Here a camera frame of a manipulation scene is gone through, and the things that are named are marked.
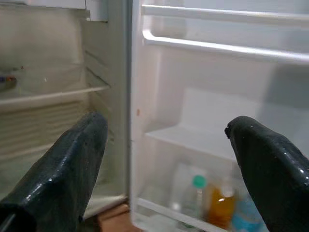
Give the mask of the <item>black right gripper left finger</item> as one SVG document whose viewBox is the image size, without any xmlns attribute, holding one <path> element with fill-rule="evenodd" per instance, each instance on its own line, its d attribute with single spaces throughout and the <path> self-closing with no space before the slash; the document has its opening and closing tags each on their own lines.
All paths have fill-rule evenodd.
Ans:
<svg viewBox="0 0 309 232">
<path fill-rule="evenodd" d="M 104 156 L 107 120 L 89 113 L 64 132 L 0 202 L 3 232 L 75 232 Z"/>
</svg>

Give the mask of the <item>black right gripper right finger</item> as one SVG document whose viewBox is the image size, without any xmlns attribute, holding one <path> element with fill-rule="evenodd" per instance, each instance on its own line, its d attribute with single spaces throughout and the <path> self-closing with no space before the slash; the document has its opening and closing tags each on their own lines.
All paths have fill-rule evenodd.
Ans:
<svg viewBox="0 0 309 232">
<path fill-rule="evenodd" d="M 270 232 L 309 230 L 309 160 L 284 135 L 248 116 L 225 128 L 246 188 Z"/>
</svg>

